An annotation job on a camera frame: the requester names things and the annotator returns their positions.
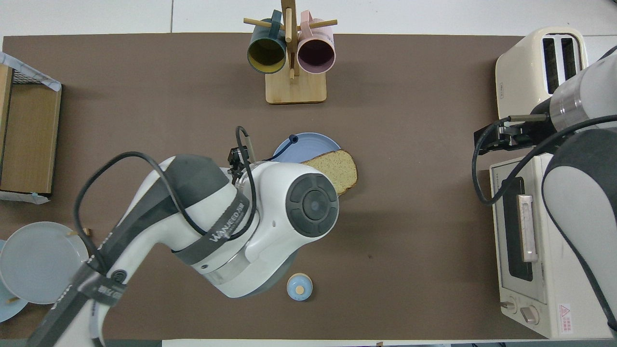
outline metal mesh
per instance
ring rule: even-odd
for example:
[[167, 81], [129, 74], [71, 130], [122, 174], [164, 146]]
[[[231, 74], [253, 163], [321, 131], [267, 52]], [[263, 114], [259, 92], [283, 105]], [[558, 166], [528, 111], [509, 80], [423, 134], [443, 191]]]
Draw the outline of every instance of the metal mesh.
[[32, 77], [28, 77], [17, 70], [13, 70], [13, 82], [14, 85], [40, 85], [42, 84], [38, 80]]

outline brown table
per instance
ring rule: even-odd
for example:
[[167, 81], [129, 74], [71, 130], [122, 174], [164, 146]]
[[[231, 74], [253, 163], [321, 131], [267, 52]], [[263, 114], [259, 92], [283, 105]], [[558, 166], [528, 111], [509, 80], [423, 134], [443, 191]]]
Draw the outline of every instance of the brown table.
[[[313, 278], [308, 302], [289, 299], [284, 281], [228, 299], [157, 246], [109, 312], [106, 338], [540, 338], [500, 312], [491, 210], [470, 181], [472, 133], [496, 117], [495, 60], [519, 39], [337, 35], [328, 100], [271, 106], [246, 62], [248, 34], [5, 38], [4, 52], [64, 89], [51, 202], [0, 201], [0, 237], [41, 220], [72, 227], [82, 184], [123, 151], [224, 166], [236, 125], [262, 157], [290, 133], [320, 132], [354, 156], [359, 182], [289, 272]], [[124, 161], [92, 187], [81, 215], [95, 241], [148, 171]], [[30, 305], [0, 338], [28, 336], [48, 307]]]

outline mug rack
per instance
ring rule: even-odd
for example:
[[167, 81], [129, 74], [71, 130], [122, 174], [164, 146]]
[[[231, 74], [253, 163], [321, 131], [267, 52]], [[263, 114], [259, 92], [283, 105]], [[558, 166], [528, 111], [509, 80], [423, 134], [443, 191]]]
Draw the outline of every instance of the mug rack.
[[[269, 104], [310, 104], [326, 100], [326, 74], [308, 73], [302, 70], [297, 60], [298, 31], [296, 0], [281, 0], [287, 59], [284, 67], [265, 76], [266, 101]], [[245, 18], [244, 23], [271, 27], [272, 24], [261, 20]], [[338, 24], [336, 19], [311, 23], [310, 28], [329, 27]]]

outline mug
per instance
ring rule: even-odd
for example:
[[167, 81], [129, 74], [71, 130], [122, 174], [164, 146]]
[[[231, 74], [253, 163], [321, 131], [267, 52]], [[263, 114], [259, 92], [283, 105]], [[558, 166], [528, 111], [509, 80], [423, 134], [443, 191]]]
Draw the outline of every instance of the mug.
[[270, 28], [258, 25], [253, 29], [253, 35], [246, 52], [249, 64], [261, 73], [275, 73], [285, 65], [285, 33], [281, 28], [281, 11], [274, 10], [271, 19], [264, 22], [272, 23]]
[[324, 73], [332, 68], [336, 60], [332, 27], [309, 27], [309, 24], [317, 22], [323, 20], [313, 19], [309, 11], [300, 14], [302, 31], [298, 36], [298, 64], [308, 73]]

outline warning label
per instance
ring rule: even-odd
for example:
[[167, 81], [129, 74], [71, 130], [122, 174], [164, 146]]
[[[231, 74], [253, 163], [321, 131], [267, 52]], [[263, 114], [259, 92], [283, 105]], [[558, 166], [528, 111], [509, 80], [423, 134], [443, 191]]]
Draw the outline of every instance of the warning label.
[[559, 313], [559, 331], [562, 334], [571, 334], [574, 332], [572, 329], [572, 311], [570, 311], [570, 304], [557, 305], [557, 311]]

